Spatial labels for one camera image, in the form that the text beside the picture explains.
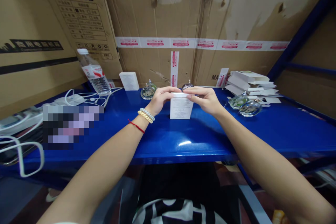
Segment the pearl bracelet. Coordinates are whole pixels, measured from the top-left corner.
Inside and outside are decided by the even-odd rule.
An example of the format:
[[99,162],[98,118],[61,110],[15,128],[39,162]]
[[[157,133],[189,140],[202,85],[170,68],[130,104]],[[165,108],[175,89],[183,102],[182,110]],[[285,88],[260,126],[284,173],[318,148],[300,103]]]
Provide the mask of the pearl bracelet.
[[149,113],[146,109],[141,108],[140,111],[144,112],[144,113],[147,114],[153,121],[155,121],[154,116],[152,116],[152,114]]

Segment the cardboard wall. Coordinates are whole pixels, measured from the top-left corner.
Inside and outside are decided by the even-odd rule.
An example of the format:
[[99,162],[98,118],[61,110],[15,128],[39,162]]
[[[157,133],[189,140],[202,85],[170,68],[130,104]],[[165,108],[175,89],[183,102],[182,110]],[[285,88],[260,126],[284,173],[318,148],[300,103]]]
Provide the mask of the cardboard wall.
[[[205,0],[200,38],[290,41],[319,0]],[[197,85],[215,86],[221,68],[266,75],[280,51],[197,50]]]
[[48,0],[0,0],[0,119],[86,77]]
[[[119,37],[197,37],[203,0],[107,0]],[[140,87],[151,79],[170,85],[170,53],[180,52],[178,86],[192,76],[195,49],[119,48],[124,71],[135,71]]]
[[[336,7],[308,39],[293,63],[336,69]],[[336,118],[336,77],[312,71],[287,69],[276,80],[282,94]]]
[[122,71],[106,0],[49,0],[71,46],[87,48],[108,79]]
[[[116,37],[290,41],[319,0],[107,0]],[[169,49],[120,48],[140,85],[169,84]],[[281,51],[181,49],[178,84],[216,84],[221,68],[267,74]]]

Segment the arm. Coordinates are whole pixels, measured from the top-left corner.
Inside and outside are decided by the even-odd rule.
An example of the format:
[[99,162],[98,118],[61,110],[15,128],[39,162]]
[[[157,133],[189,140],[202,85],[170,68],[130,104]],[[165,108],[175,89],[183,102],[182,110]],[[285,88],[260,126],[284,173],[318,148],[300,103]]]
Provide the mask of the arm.
[[213,89],[193,87],[184,92],[201,95],[189,99],[218,120],[244,167],[280,204],[293,223],[336,222],[333,206],[286,158],[226,111]]
[[[181,90],[176,87],[158,88],[146,110],[156,116],[162,110],[164,102],[173,97],[170,92]],[[144,131],[149,124],[141,115],[138,115],[133,123]],[[128,124],[105,142],[83,164],[37,224],[90,223],[100,202],[130,164],[142,135],[138,128]]]

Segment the stack of white boxes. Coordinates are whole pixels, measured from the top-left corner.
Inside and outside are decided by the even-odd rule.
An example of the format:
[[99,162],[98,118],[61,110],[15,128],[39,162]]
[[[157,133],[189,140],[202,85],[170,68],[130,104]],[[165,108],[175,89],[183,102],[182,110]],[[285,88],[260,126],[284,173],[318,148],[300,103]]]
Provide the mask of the stack of white boxes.
[[250,100],[259,99],[260,104],[269,107],[271,103],[281,103],[278,97],[276,85],[270,82],[267,76],[251,71],[231,71],[231,76],[227,80],[227,90],[234,95],[240,95],[246,91]]

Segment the glass perfume bottle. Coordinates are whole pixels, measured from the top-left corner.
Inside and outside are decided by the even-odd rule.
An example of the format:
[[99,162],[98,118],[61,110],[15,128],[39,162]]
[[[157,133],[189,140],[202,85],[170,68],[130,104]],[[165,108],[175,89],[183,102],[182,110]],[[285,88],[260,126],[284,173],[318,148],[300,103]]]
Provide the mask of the glass perfume bottle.
[[229,100],[229,104],[233,109],[239,109],[244,103],[248,102],[250,99],[247,97],[246,92],[241,95],[237,95]]
[[154,91],[158,88],[152,81],[149,79],[148,86],[154,89]]
[[190,83],[190,80],[188,81],[188,83],[186,83],[186,84],[184,84],[183,86],[182,86],[182,90],[184,90],[184,89],[186,89],[186,88],[191,88],[191,87],[193,87],[194,85],[193,84],[191,84]]
[[258,99],[246,102],[242,107],[240,107],[239,113],[245,117],[255,116],[262,110],[262,106],[259,102],[260,100]]
[[146,83],[146,86],[141,89],[141,97],[145,100],[151,100],[153,98],[155,91],[152,87],[148,86],[148,84]]

